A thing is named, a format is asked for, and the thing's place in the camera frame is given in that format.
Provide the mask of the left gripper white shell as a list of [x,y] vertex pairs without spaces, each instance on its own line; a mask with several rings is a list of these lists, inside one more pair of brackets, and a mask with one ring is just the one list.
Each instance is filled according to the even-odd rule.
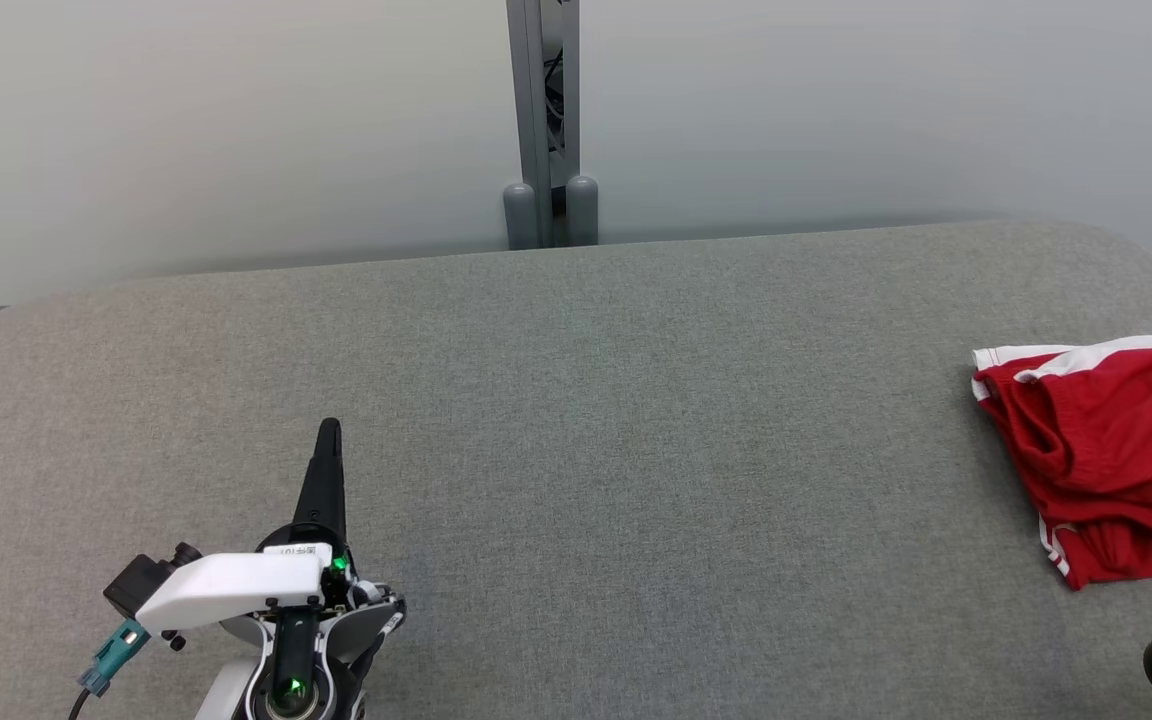
[[147,632],[217,623],[259,644],[262,632],[275,637],[279,612],[305,611],[326,650],[366,650],[376,635],[402,626],[404,601],[361,578],[346,537],[342,429],[325,418],[291,525],[255,552],[210,553],[170,571],[136,611],[137,623]]

